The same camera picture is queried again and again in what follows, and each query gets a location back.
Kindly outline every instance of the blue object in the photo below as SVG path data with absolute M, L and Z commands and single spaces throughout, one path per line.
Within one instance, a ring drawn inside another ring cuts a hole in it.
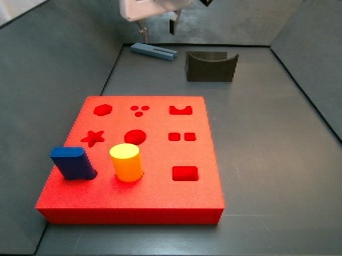
M 149 44 L 135 43 L 131 46 L 131 51 L 166 60 L 174 60 L 177 58 L 177 51 Z
M 97 177 L 83 147 L 55 147 L 50 156 L 66 180 L 93 180 Z

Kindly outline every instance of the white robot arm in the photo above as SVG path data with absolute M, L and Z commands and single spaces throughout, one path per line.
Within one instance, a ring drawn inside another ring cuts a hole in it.
M 175 15 L 170 20 L 170 32 L 175 33 L 182 9 L 193 4 L 194 0 L 121 0 L 121 14 L 130 22 L 135 21 L 139 25 L 139 33 L 149 43 L 149 29 L 145 25 L 145 19 L 167 12 Z M 213 0 L 201 0 L 209 6 Z

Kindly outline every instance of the yellow block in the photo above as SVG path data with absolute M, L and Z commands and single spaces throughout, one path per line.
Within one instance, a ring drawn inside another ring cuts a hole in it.
M 133 182 L 143 177 L 143 168 L 139 147 L 134 144 L 123 143 L 110 150 L 115 173 L 119 180 Z

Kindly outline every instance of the star-shaped hole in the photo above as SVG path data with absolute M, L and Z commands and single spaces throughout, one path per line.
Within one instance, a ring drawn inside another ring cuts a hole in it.
M 105 142 L 105 138 L 102 137 L 105 131 L 94 132 L 89 131 L 89 136 L 85 137 L 81 141 L 89 142 L 89 147 L 91 148 L 97 142 Z

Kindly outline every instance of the red shape sorter board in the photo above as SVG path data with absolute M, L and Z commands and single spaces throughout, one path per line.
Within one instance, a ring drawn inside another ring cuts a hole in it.
M 90 131 L 105 141 L 85 140 Z M 127 138 L 141 143 L 145 171 L 133 183 L 117 178 L 109 153 Z M 89 97 L 65 146 L 86 149 L 98 176 L 67 181 L 54 167 L 37 204 L 50 223 L 220 222 L 225 199 L 203 97 Z

